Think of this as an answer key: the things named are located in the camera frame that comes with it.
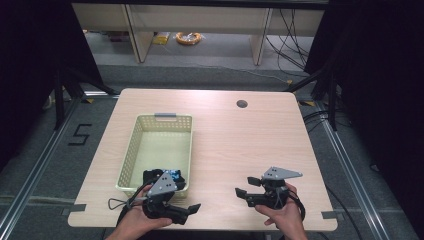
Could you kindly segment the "white shelf unit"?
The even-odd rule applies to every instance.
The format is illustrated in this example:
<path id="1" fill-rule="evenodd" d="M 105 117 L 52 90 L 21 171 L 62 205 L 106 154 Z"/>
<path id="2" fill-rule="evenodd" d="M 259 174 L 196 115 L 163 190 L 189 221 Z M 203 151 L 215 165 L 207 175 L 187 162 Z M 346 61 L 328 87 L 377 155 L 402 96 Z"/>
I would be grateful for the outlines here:
<path id="1" fill-rule="evenodd" d="M 253 63 L 259 65 L 266 36 L 313 37 L 324 14 L 322 10 L 277 8 L 92 3 L 72 7 L 85 30 L 128 32 L 138 63 L 145 61 L 155 32 L 198 32 L 248 35 Z"/>

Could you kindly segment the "yellow packet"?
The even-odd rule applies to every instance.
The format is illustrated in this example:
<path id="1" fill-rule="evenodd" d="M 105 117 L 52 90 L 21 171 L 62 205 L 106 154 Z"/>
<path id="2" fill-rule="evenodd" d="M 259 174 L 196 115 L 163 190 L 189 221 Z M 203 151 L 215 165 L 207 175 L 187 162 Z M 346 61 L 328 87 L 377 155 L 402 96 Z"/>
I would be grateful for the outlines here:
<path id="1" fill-rule="evenodd" d="M 156 45 L 165 45 L 170 37 L 169 32 L 158 32 L 154 35 L 152 43 Z"/>

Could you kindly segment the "person's left hand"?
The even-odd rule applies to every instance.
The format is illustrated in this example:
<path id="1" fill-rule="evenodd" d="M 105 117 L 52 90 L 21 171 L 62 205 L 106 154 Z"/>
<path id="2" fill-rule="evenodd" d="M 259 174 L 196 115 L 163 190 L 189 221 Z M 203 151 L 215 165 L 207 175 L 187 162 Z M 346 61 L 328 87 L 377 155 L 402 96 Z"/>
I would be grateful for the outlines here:
<path id="1" fill-rule="evenodd" d="M 115 229 L 144 232 L 145 235 L 152 230 L 167 227 L 171 224 L 172 220 L 169 218 L 150 219 L 144 214 L 141 206 L 135 206 L 125 214 Z"/>

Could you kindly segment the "black curtain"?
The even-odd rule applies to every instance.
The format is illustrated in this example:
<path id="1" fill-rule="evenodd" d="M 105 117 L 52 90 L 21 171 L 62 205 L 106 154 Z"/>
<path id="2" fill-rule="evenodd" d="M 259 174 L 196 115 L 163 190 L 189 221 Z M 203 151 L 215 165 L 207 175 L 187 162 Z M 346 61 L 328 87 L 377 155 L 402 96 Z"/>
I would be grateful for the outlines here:
<path id="1" fill-rule="evenodd" d="M 329 0 L 307 72 L 333 50 L 350 118 L 424 240 L 424 0 Z"/>
<path id="2" fill-rule="evenodd" d="M 76 96 L 103 84 L 71 1 L 0 0 L 0 171 L 56 82 Z"/>

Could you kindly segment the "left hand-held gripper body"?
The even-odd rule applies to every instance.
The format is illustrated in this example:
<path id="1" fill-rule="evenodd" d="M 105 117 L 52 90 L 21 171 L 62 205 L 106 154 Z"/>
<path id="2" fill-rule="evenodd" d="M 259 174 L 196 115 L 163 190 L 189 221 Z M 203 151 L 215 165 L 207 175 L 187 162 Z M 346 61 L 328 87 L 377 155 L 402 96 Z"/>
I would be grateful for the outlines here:
<path id="1" fill-rule="evenodd" d="M 150 219 L 169 218 L 174 224 L 184 225 L 189 216 L 188 209 L 169 203 L 176 191 L 177 186 L 172 177 L 163 173 L 145 195 L 142 204 L 144 214 Z"/>

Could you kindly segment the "black and blue object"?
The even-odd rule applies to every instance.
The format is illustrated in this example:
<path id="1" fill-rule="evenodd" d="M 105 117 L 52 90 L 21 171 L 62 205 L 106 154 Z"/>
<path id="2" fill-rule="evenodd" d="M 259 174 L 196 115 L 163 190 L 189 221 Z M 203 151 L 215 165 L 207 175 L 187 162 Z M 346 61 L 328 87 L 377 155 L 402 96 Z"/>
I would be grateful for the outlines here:
<path id="1" fill-rule="evenodd" d="M 175 183 L 185 181 L 180 170 L 152 169 L 145 170 L 143 172 L 143 183 L 147 183 L 149 180 L 153 180 L 154 178 L 161 176 L 163 173 L 168 173 Z"/>

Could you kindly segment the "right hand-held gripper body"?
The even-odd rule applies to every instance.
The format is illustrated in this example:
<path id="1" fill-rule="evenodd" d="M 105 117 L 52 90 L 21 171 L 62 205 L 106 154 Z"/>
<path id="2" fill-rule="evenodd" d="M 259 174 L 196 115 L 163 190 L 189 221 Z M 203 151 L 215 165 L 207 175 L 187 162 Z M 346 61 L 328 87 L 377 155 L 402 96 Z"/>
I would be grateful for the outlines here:
<path id="1" fill-rule="evenodd" d="M 256 205 L 264 205 L 271 209 L 282 209 L 288 198 L 293 199 L 300 210 L 303 209 L 303 204 L 297 195 L 289 189 L 286 184 L 286 179 L 301 177 L 299 172 L 283 169 L 280 167 L 270 167 L 260 178 L 262 181 L 263 194 L 247 193 L 244 200 L 249 207 Z"/>

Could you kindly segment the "cream perforated plastic basket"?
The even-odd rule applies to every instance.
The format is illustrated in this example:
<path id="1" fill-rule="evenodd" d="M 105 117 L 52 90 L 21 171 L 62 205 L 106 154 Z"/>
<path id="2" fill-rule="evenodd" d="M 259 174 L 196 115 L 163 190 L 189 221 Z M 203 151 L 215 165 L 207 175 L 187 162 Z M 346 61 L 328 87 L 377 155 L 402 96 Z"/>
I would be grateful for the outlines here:
<path id="1" fill-rule="evenodd" d="M 128 197 L 143 183 L 143 173 L 154 169 L 179 170 L 185 187 L 176 198 L 186 198 L 190 183 L 193 118 L 176 113 L 141 114 L 135 119 L 116 188 Z"/>

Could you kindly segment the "person's right hand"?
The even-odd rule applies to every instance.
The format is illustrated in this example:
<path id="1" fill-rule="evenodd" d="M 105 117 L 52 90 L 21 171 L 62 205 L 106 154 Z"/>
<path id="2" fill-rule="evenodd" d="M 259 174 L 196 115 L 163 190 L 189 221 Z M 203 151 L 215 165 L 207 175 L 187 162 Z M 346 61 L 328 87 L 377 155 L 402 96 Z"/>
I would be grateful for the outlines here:
<path id="1" fill-rule="evenodd" d="M 275 210 L 264 205 L 256 205 L 254 209 L 267 217 L 267 220 L 264 222 L 265 226 L 274 224 L 282 233 L 305 232 L 301 212 L 296 202 L 291 198 L 286 200 L 286 204 L 282 209 Z"/>

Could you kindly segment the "black metal stand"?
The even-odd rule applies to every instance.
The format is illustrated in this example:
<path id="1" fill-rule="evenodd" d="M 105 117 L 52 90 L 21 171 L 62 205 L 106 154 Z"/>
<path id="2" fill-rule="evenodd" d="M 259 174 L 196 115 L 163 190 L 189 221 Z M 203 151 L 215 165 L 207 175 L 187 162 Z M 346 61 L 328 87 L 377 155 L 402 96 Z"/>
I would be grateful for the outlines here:
<path id="1" fill-rule="evenodd" d="M 296 84 L 291 84 L 286 89 L 286 92 L 294 93 L 295 91 L 303 88 L 304 86 L 312 82 L 315 83 L 315 86 L 311 92 L 311 97 L 313 100 L 322 100 L 325 96 L 328 97 L 327 112 L 329 117 L 329 123 L 332 129 L 336 131 L 337 127 L 336 127 L 335 116 L 336 116 L 337 82 L 335 80 L 332 70 L 328 69 L 327 67 L 323 67 L 322 69 L 316 71 L 310 76 L 304 78 L 300 82 Z"/>
<path id="2" fill-rule="evenodd" d="M 65 105 L 62 88 L 65 88 L 72 99 L 80 99 L 85 93 L 81 87 L 81 83 L 88 83 L 95 88 L 105 92 L 107 95 L 117 96 L 119 91 L 114 90 L 103 83 L 100 74 L 90 76 L 81 70 L 73 67 L 59 67 L 54 75 L 54 94 L 55 94 L 55 110 L 56 124 L 55 129 L 59 129 L 65 122 Z"/>

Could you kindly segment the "metal floor rail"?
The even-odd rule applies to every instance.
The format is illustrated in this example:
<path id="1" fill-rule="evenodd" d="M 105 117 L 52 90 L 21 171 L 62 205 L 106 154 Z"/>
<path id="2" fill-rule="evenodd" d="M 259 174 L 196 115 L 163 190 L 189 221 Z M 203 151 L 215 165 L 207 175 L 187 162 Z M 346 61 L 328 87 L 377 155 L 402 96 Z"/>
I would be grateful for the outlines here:
<path id="1" fill-rule="evenodd" d="M 0 220 L 0 240 L 8 240 L 16 223 L 18 222 L 22 212 L 28 203 L 35 187 L 38 185 L 42 175 L 44 174 L 64 132 L 67 130 L 70 119 L 80 103 L 79 99 L 71 99 L 65 117 L 61 124 L 59 124 L 50 136 L 46 146 L 44 147 L 41 155 L 37 158 L 35 165 L 29 172 L 23 186 L 13 198 L 8 210 Z"/>
<path id="2" fill-rule="evenodd" d="M 317 102 L 317 109 L 320 111 L 329 111 L 330 108 L 326 108 L 325 105 L 321 102 Z M 387 228 L 385 227 L 380 214 L 375 207 L 374 202 L 370 198 L 370 195 L 366 191 L 366 188 L 363 182 L 360 179 L 346 149 L 342 143 L 342 140 L 339 137 L 339 134 L 335 127 L 332 125 L 329 120 L 332 117 L 330 113 L 323 113 L 327 116 L 327 120 L 324 121 L 324 129 L 327 133 L 327 136 L 335 150 L 335 153 L 338 157 L 338 160 L 341 164 L 341 167 L 347 177 L 347 180 L 350 184 L 350 187 L 355 195 L 355 198 L 359 204 L 361 212 L 363 213 L 368 226 L 374 236 L 375 240 L 390 240 L 390 236 Z"/>

